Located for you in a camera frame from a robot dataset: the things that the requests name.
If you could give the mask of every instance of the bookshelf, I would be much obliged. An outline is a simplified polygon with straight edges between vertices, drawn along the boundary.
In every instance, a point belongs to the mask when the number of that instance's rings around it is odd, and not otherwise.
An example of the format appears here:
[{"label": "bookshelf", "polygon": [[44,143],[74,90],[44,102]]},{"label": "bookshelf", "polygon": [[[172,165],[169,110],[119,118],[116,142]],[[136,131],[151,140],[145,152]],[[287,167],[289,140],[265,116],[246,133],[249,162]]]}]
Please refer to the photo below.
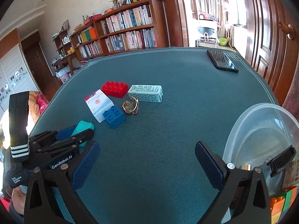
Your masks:
[{"label": "bookshelf", "polygon": [[[145,8],[149,9],[148,12],[150,13],[150,16],[151,16],[150,22],[152,21],[152,23],[149,23],[149,20],[147,17],[147,22],[144,18],[145,23],[147,23],[147,24],[144,24],[144,22],[143,22],[143,24],[139,25],[140,23],[142,23],[142,22],[140,22],[140,19],[139,19],[139,23],[138,23],[139,26],[125,27],[124,25],[122,25],[122,27],[119,27],[119,24],[118,24],[118,29],[119,29],[118,31],[111,31],[111,26],[108,29],[109,33],[107,33],[106,30],[105,30],[105,32],[103,31],[103,27],[102,27],[103,21],[107,21],[106,19],[110,18],[111,16],[113,16],[115,18],[114,15],[118,16],[117,14],[121,14],[124,12],[127,13],[128,10],[131,10],[133,13],[133,9],[134,9],[134,11],[136,12],[137,11],[136,8],[144,6],[144,5],[145,5]],[[90,38],[88,41],[83,41],[80,38],[78,38],[82,35],[81,33],[85,33],[87,30],[88,31],[94,30],[95,38]],[[134,45],[136,46],[136,44],[137,44],[137,47],[139,47],[139,48],[129,48],[130,46],[132,46],[132,44],[129,45],[129,47],[127,44],[126,46],[124,45],[126,50],[112,51],[111,43],[107,44],[107,40],[108,39],[111,40],[111,38],[114,38],[114,40],[115,40],[115,38],[120,38],[122,40],[129,41],[129,39],[125,39],[125,37],[126,37],[125,35],[127,32],[130,33],[129,35],[133,35],[133,36],[137,35],[137,37],[135,37],[135,39],[137,38],[138,41],[135,40],[136,43]],[[150,49],[150,48],[154,48],[154,46],[155,46],[155,48],[164,48],[164,47],[169,46],[164,8],[163,8],[163,3],[161,0],[141,0],[141,1],[137,1],[137,2],[122,6],[120,8],[117,8],[109,13],[102,15],[101,17],[99,17],[95,20],[90,21],[88,24],[86,24],[85,26],[80,28],[78,31],[74,32],[70,37],[71,37],[71,41],[72,41],[72,44],[74,46],[74,49],[75,49],[75,52],[76,52],[76,55],[77,55],[77,58],[79,61],[83,60],[83,59],[91,59],[91,58],[96,58],[96,57],[101,57],[101,56],[119,54],[119,53],[123,53],[123,52],[127,52],[127,51]],[[98,51],[95,48],[97,45],[99,45],[99,49],[100,49],[101,53],[100,54],[94,53],[94,55],[93,54],[90,55],[90,52]],[[82,47],[85,47],[85,50],[89,50],[88,53],[85,53],[85,57],[82,56]]]},{"label": "bookshelf", "polygon": [[61,54],[61,55],[67,55],[68,50],[72,47],[71,42],[68,42],[66,44],[62,43],[62,39],[64,37],[68,37],[68,31],[67,30],[60,31],[58,36],[53,39],[53,41],[55,42],[56,48],[57,48],[56,51],[58,51],[58,53]]}]

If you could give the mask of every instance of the door knob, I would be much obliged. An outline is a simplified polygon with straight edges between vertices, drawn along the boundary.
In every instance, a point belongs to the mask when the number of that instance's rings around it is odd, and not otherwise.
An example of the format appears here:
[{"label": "door knob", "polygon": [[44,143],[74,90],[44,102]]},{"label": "door knob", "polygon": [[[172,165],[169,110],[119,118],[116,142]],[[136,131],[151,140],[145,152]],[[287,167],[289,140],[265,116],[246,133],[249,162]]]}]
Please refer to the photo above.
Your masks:
[{"label": "door knob", "polygon": [[285,23],[283,22],[279,22],[278,24],[279,26],[279,29],[286,35],[288,35],[288,38],[290,40],[293,40],[294,37],[295,37],[295,29],[292,25],[286,25]]}]

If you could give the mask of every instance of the pink bin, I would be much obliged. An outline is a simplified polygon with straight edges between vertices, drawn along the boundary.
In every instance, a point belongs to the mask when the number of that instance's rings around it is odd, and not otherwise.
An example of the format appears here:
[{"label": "pink bin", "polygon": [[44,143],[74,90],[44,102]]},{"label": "pink bin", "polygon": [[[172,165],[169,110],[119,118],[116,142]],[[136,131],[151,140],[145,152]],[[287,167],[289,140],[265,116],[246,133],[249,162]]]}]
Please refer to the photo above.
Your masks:
[{"label": "pink bin", "polygon": [[68,79],[70,79],[70,76],[68,73],[65,73],[59,79],[61,80],[62,84],[64,84]]}]

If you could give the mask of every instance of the dark green tablecloth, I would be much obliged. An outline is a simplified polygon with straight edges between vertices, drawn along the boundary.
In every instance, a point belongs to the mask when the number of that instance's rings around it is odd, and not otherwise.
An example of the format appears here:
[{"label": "dark green tablecloth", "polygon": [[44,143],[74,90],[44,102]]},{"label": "dark green tablecloth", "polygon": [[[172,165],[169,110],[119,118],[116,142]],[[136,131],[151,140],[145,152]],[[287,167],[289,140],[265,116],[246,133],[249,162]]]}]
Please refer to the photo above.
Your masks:
[{"label": "dark green tablecloth", "polygon": [[[205,140],[222,156],[237,118],[250,106],[277,101],[238,54],[225,50],[239,73],[217,70],[206,48],[166,48],[90,60],[56,93],[32,134],[80,120],[95,125],[101,146],[78,191],[99,223],[197,223],[215,198],[194,148]],[[140,102],[116,129],[98,123],[84,98],[106,81],[161,85],[161,103]],[[121,106],[123,99],[112,98]],[[67,220],[66,208],[59,205]]]}]

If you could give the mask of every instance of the person's hand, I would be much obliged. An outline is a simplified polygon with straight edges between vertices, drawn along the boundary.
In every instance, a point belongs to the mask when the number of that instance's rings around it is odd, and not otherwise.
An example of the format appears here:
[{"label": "person's hand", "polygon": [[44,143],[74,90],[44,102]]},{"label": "person's hand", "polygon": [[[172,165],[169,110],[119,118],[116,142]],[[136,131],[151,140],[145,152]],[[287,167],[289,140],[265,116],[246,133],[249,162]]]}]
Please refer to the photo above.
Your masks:
[{"label": "person's hand", "polygon": [[20,187],[13,189],[13,193],[11,195],[13,208],[21,215],[24,215],[25,199],[26,195],[21,191]]}]

